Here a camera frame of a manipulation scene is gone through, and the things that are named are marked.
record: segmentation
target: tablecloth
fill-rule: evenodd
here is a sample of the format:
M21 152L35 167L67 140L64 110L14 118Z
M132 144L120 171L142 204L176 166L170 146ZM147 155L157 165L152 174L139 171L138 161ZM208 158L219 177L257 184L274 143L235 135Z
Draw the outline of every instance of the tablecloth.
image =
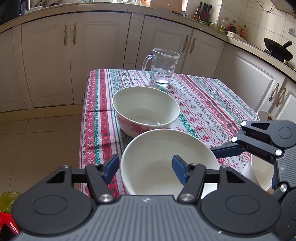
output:
M136 70L98 69L90 72L81 123L79 168L104 163L113 154L121 158L132 138L119 128L112 97L122 88L137 85L152 84ZM230 141L242 121L254 119L254 111L218 79L174 74L168 87L158 88L172 96L180 106L180 116L171 128L193 135L210 148ZM217 161L241 172L249 159L250 154L244 152ZM89 195L86 184L81 188ZM109 188L115 197L127 194L120 171Z

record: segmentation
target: glass mug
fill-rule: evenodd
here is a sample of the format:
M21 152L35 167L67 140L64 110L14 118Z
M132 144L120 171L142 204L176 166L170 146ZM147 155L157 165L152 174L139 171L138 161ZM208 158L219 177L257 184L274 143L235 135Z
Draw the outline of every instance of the glass mug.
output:
M153 49L153 54L148 55L142 66L143 75L153 84L168 86L180 55L165 49ZM150 76L146 75L146 65L152 59Z

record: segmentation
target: robotic arm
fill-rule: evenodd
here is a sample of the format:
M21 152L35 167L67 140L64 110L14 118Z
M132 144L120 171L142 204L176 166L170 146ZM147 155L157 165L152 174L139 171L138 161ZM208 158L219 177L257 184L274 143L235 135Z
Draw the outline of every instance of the robotic arm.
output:
M259 241L296 235L296 124L243 121L231 143L212 148L217 158L248 151L274 165L271 196L228 166L206 169L172 159L184 188L173 196L121 196L107 184L119 168L107 163L72 170L62 166L21 195L12 207L20 234L13 240ZM87 183L91 195L73 188ZM201 199L205 183L217 190Z

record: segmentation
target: countertop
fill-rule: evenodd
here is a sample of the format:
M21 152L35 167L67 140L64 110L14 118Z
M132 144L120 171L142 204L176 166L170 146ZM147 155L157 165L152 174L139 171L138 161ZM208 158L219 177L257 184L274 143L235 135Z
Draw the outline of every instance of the countertop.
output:
M186 26L208 33L216 38L219 38L227 43L237 46L259 57L260 59L264 60L265 62L269 63L270 65L272 65L273 67L281 71L284 75L286 75L290 79L294 80L294 82L296 81L296 72L294 70L289 68L284 63L278 61L274 57L268 55L264 51L260 50L259 48L256 48L250 44L247 44L245 42L242 42L236 39L228 38L225 34L215 31L214 29L204 24L198 23L196 21L193 21L192 19L183 17L181 15L155 9L155 8L138 6L138 5L122 4L122 3L105 3L105 2L61 4L61 5L37 10L32 13L15 18L9 22L6 22L0 25L0 33L14 26L27 23L39 18L65 14L65 13L86 12L86 11L115 11L115 12L140 13L140 14L159 17L159 18L167 19L177 23L181 23Z

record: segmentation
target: frying pan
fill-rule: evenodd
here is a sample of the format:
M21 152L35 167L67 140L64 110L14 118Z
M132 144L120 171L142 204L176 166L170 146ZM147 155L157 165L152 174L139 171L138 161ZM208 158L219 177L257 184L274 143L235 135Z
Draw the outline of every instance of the frying pan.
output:
M281 58L283 60L290 61L294 57L290 53L290 51L286 49L287 47L292 45L291 41L288 41L287 43L285 43L282 46L279 43L277 43L271 39L264 38L264 43L265 43L266 48L269 51L272 51L273 54L277 55L279 58Z

